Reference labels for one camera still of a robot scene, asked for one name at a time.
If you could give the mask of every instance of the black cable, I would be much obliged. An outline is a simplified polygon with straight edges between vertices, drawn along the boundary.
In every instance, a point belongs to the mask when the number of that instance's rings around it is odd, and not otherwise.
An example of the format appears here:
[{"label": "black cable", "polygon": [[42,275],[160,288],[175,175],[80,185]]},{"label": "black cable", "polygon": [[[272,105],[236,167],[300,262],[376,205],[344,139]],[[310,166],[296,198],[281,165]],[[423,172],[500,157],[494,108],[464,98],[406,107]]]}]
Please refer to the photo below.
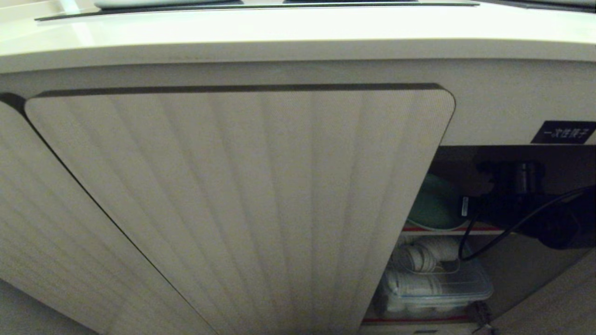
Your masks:
[{"label": "black cable", "polygon": [[472,227],[474,227],[474,224],[476,223],[476,220],[478,219],[478,217],[480,216],[480,213],[482,212],[483,206],[481,206],[481,208],[478,210],[478,212],[476,213],[476,215],[474,215],[474,217],[472,218],[472,220],[470,221],[470,224],[468,226],[468,228],[465,230],[464,236],[462,237],[461,241],[460,241],[460,248],[458,250],[458,257],[460,258],[460,260],[462,261],[467,261],[467,260],[472,260],[478,256],[480,256],[481,254],[483,254],[484,252],[486,252],[487,250],[489,250],[491,247],[493,247],[495,244],[499,243],[503,238],[507,237],[509,234],[511,234],[512,231],[514,231],[515,229],[517,229],[519,226],[523,225],[524,223],[526,223],[526,221],[528,221],[529,219],[531,219],[532,217],[534,217],[536,214],[538,214],[539,212],[543,211],[545,208],[550,207],[558,202],[560,202],[561,200],[564,200],[566,198],[569,198],[571,196],[575,196],[577,194],[582,194],[585,191],[587,191],[588,189],[593,188],[594,186],[587,186],[587,187],[581,187],[581,188],[577,188],[575,190],[569,191],[567,193],[563,193],[562,195],[547,201],[546,203],[540,205],[539,207],[537,207],[535,210],[531,211],[528,215],[526,215],[523,219],[519,220],[516,224],[514,224],[513,226],[507,228],[504,232],[501,233],[501,235],[495,237],[492,241],[488,242],[485,246],[483,246],[480,250],[478,250],[477,252],[473,253],[472,255],[466,256],[464,257],[464,245],[465,242],[468,239],[468,236],[470,235],[470,232],[472,231]]}]

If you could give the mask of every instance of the white cabinet door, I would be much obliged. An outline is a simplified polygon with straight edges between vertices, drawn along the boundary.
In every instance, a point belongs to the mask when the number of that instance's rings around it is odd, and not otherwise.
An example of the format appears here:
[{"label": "white cabinet door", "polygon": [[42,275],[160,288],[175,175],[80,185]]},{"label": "white cabinet door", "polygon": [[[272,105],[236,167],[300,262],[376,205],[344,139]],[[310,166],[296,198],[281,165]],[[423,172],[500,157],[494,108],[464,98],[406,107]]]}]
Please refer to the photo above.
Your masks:
[{"label": "white cabinet door", "polygon": [[101,334],[214,334],[2,102],[0,278]]},{"label": "white cabinet door", "polygon": [[48,92],[33,124],[221,334],[355,333],[455,107],[432,85]]}]

